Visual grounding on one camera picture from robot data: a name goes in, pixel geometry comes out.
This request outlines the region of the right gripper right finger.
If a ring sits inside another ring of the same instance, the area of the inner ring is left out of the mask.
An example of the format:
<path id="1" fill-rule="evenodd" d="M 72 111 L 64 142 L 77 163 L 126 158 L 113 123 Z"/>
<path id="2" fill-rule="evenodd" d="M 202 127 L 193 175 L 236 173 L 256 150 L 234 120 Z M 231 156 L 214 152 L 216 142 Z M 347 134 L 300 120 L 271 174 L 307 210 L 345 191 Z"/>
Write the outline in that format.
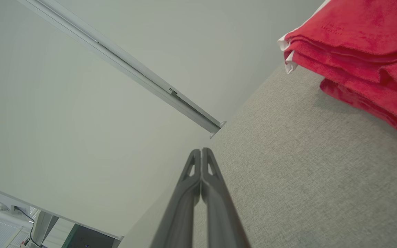
<path id="1" fill-rule="evenodd" d="M 207 208 L 209 248 L 250 248 L 230 192 L 210 148 L 202 149 L 201 196 Z"/>

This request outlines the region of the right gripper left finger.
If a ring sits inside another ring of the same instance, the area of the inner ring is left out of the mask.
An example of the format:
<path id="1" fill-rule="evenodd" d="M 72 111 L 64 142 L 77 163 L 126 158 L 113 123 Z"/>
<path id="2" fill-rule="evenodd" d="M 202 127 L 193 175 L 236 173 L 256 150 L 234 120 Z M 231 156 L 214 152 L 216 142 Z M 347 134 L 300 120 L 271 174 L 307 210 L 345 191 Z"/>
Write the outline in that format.
<path id="1" fill-rule="evenodd" d="M 185 163 L 150 247 L 191 248 L 194 207 L 201 193 L 201 151 L 194 149 Z"/>

